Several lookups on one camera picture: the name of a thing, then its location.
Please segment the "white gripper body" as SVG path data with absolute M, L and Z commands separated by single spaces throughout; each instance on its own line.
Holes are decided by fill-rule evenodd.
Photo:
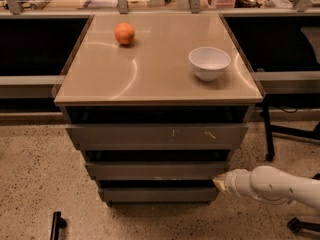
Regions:
M 228 171 L 224 179 L 226 191 L 238 197 L 253 197 L 255 191 L 251 186 L 251 172 L 245 169 Z

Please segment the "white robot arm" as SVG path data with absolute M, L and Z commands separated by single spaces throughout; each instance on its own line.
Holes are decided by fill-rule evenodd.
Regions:
M 222 192 L 258 202 L 282 205 L 296 201 L 320 210 L 320 181 L 298 177 L 271 166 L 235 169 L 213 178 Z

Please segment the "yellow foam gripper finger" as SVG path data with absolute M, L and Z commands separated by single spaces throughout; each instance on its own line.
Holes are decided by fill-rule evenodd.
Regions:
M 225 186 L 225 174 L 217 175 L 213 178 L 213 183 L 219 191 L 226 192 L 227 188 Z

